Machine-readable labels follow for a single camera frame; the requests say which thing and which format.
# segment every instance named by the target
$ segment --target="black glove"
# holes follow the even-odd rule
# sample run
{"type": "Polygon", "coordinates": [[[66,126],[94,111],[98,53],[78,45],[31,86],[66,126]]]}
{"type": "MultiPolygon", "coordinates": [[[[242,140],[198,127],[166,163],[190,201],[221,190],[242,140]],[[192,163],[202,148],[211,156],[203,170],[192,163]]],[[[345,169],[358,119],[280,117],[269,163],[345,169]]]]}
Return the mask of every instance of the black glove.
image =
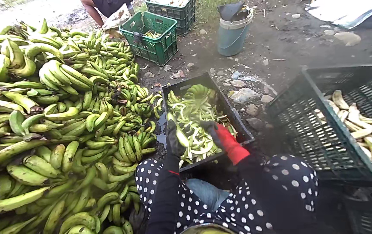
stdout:
{"type": "Polygon", "coordinates": [[[177,126],[173,120],[169,120],[167,124],[167,155],[164,160],[164,169],[179,173],[180,157],[184,154],[186,147],[180,144],[176,136],[177,126]]]}

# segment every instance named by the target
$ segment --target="hand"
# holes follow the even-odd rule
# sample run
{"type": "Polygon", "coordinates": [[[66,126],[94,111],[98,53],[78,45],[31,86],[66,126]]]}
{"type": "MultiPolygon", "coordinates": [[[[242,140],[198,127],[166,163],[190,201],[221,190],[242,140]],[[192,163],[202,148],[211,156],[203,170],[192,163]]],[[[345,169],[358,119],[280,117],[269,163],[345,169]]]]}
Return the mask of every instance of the hand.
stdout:
{"type": "Polygon", "coordinates": [[[200,121],[200,125],[209,132],[214,143],[227,153],[234,165],[250,154],[223,125],[214,121],[200,121]]]}

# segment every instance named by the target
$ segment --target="blue bucket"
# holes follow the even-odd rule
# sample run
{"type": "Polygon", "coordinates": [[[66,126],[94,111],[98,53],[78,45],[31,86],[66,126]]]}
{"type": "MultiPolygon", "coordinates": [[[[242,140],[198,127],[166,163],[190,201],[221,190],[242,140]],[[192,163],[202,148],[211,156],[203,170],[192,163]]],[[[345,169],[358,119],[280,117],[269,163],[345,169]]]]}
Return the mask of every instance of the blue bucket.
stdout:
{"type": "Polygon", "coordinates": [[[220,19],[217,51],[223,56],[232,56],[241,52],[249,24],[252,22],[253,9],[245,19],[230,22],[220,19]]]}

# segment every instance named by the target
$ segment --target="person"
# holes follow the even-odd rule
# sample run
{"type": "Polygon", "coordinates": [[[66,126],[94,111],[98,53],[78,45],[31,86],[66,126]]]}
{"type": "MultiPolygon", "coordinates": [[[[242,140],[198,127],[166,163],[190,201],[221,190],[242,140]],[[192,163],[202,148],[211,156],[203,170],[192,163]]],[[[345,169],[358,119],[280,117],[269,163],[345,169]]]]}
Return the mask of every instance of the person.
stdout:
{"type": "Polygon", "coordinates": [[[136,169],[147,234],[331,233],[316,221],[318,179],[306,162],[282,154],[261,163],[223,125],[200,125],[227,153],[242,180],[232,192],[198,179],[182,182],[179,161],[185,147],[169,120],[164,163],[146,159],[136,169]]]}
{"type": "Polygon", "coordinates": [[[81,3],[92,19],[94,19],[101,27],[104,25],[104,21],[95,8],[98,8],[105,17],[109,18],[113,13],[118,11],[124,3],[126,3],[130,14],[134,14],[131,0],[81,0],[81,3]]]}

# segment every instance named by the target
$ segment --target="black plastic crate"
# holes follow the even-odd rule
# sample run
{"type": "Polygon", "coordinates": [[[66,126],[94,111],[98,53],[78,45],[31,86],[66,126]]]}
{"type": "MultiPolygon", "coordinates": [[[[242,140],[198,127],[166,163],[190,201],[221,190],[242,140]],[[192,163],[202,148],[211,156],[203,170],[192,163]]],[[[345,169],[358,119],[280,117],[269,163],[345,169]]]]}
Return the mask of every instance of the black plastic crate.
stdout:
{"type": "Polygon", "coordinates": [[[372,234],[372,201],[345,197],[343,202],[354,234],[372,234]]]}
{"type": "Polygon", "coordinates": [[[322,180],[372,187],[372,162],[325,101],[340,89],[348,104],[372,118],[372,65],[302,69],[267,107],[284,148],[303,157],[322,180]],[[315,109],[327,122],[322,124],[315,109]]]}
{"type": "Polygon", "coordinates": [[[146,1],[148,11],[177,20],[177,34],[185,36],[195,22],[196,0],[189,0],[184,7],[175,7],[146,1]]]}
{"type": "MultiPolygon", "coordinates": [[[[218,103],[217,103],[217,109],[219,111],[223,111],[224,114],[228,115],[228,118],[231,124],[234,126],[235,130],[238,131],[237,138],[236,138],[237,141],[241,143],[241,145],[246,145],[248,143],[253,142],[254,137],[252,136],[251,132],[248,131],[246,127],[244,126],[244,124],[242,123],[240,115],[233,108],[233,106],[229,103],[227,97],[224,95],[224,93],[222,93],[219,86],[216,84],[216,82],[212,80],[212,78],[210,78],[210,75],[207,72],[202,74],[201,76],[189,78],[181,82],[178,82],[177,84],[163,86],[161,89],[162,89],[165,114],[167,115],[168,110],[169,110],[167,103],[166,103],[166,98],[167,98],[168,93],[171,90],[173,90],[176,96],[183,96],[186,93],[188,88],[190,88],[192,85],[197,85],[197,84],[201,84],[203,86],[206,86],[207,88],[211,88],[216,91],[217,96],[219,97],[218,103]]],[[[192,168],[207,165],[209,162],[213,162],[214,160],[224,155],[225,155],[224,152],[213,154],[199,162],[195,162],[191,165],[189,164],[185,167],[180,168],[180,172],[186,172],[192,168]]]]}

